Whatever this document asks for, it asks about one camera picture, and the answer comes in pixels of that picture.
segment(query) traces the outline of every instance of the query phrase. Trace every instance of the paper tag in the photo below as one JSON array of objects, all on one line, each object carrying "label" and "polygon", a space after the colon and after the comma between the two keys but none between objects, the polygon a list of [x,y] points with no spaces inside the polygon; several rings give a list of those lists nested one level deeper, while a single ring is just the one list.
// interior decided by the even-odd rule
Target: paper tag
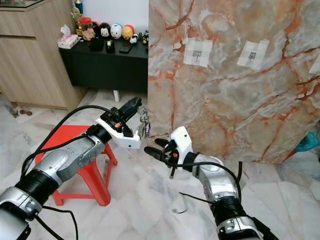
[{"label": "paper tag", "polygon": [[211,40],[196,41],[194,37],[188,38],[185,44],[183,63],[206,68],[212,46]]},{"label": "paper tag", "polygon": [[320,54],[315,59],[312,67],[309,70],[310,74],[319,74],[320,73]]},{"label": "paper tag", "polygon": [[254,70],[259,70],[264,60],[268,45],[268,40],[262,40],[259,43],[246,41],[236,64],[252,68]]}]

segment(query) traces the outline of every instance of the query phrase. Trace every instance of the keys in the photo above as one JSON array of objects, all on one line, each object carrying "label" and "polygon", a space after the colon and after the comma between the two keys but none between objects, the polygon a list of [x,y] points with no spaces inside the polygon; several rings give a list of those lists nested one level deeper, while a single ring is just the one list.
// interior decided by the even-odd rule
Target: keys
[{"label": "keys", "polygon": [[138,128],[138,133],[141,139],[146,139],[147,137],[149,137],[151,128],[148,110],[144,106],[141,106],[138,109],[138,113],[140,114],[141,122]]}]

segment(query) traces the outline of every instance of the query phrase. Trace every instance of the white wall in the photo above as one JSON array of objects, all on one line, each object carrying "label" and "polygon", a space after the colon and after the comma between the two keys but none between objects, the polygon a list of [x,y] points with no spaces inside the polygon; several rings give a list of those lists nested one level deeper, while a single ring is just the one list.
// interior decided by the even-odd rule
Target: white wall
[{"label": "white wall", "polygon": [[149,25],[149,0],[82,0],[83,15],[92,21],[131,24],[136,32],[145,32]]}]

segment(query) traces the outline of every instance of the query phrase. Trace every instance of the wooden cabinet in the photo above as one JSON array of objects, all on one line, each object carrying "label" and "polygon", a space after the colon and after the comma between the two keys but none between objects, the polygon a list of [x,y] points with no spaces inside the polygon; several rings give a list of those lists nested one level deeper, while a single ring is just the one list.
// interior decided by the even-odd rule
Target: wooden cabinet
[{"label": "wooden cabinet", "polygon": [[57,47],[60,27],[73,27],[71,7],[68,0],[0,7],[0,89],[10,102],[71,110],[83,97]]}]

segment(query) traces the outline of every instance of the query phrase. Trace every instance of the tissue box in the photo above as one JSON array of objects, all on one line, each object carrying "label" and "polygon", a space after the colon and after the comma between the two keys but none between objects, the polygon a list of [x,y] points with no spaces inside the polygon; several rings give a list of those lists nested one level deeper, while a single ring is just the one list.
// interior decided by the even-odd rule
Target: tissue box
[{"label": "tissue box", "polygon": [[64,36],[58,40],[58,47],[61,49],[71,49],[77,42],[79,42],[80,38],[76,34],[70,34],[68,36]]}]

